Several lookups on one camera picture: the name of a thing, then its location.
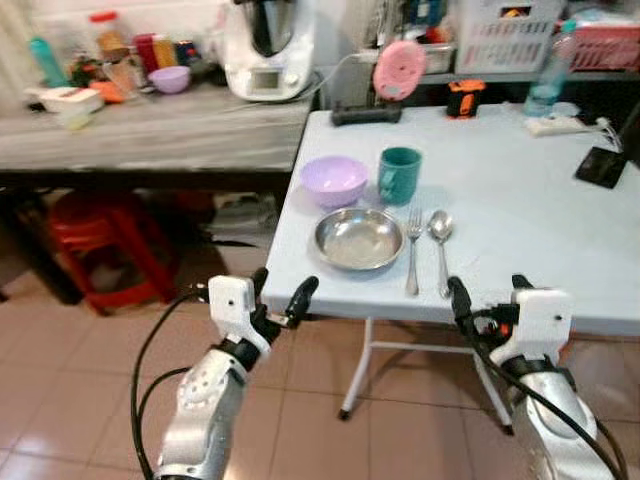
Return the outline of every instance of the green mug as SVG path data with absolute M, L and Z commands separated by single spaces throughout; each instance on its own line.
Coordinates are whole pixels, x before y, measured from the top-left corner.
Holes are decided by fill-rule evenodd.
M 378 193 L 385 203 L 404 205 L 416 191 L 422 154 L 413 148 L 393 147 L 382 152 Z

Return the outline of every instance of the spoon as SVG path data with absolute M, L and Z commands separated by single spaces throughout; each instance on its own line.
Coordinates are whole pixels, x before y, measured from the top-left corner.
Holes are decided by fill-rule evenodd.
M 427 224 L 427 230 L 429 235 L 436 242 L 438 242 L 439 257 L 440 257 L 440 296 L 442 298 L 449 298 L 451 292 L 447 286 L 449 280 L 449 270 L 447 269 L 447 257 L 444 253 L 444 242 L 451 236 L 453 232 L 453 219 L 451 215 L 443 210 L 436 211 L 429 223 Z

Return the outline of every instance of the purple bowl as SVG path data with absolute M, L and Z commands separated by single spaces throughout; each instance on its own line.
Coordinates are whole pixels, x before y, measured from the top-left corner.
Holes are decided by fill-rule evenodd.
M 180 93 L 189 86 L 189 67 L 167 67 L 149 74 L 149 80 L 162 93 Z
M 353 158 L 328 156 L 312 160 L 302 169 L 302 184 L 323 207 L 355 203 L 367 185 L 366 167 Z

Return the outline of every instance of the fork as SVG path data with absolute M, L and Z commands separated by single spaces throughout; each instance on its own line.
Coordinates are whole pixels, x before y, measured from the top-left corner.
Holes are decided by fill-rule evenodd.
M 407 236 L 411 241 L 411 251 L 409 256 L 409 276 L 407 277 L 407 294 L 416 296 L 420 292 L 418 288 L 418 277 L 416 275 L 416 240 L 422 234 L 422 208 L 412 207 L 409 213 L 409 223 L 407 225 Z

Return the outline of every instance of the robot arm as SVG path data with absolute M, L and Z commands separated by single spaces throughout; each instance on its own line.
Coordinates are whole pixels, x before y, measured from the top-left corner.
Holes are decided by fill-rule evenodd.
M 298 287 L 284 318 L 275 318 L 267 315 L 264 305 L 255 303 L 265 280 L 266 270 L 257 272 L 254 280 L 218 276 L 209 281 L 211 318 L 224 340 L 180 382 L 156 479 L 224 477 L 248 372 L 269 355 L 282 327 L 298 326 L 318 287 L 318 279 L 309 277 Z
M 514 275 L 513 286 L 511 303 L 471 313 L 464 285 L 457 277 L 449 279 L 461 332 L 487 366 L 508 381 L 514 432 L 532 456 L 532 478 L 625 479 L 619 449 L 614 448 L 621 472 L 595 444 L 597 421 L 577 396 L 569 372 L 557 366 L 559 349 L 569 339 L 569 296 L 535 289 L 521 275 Z M 476 319 L 488 320 L 481 332 Z

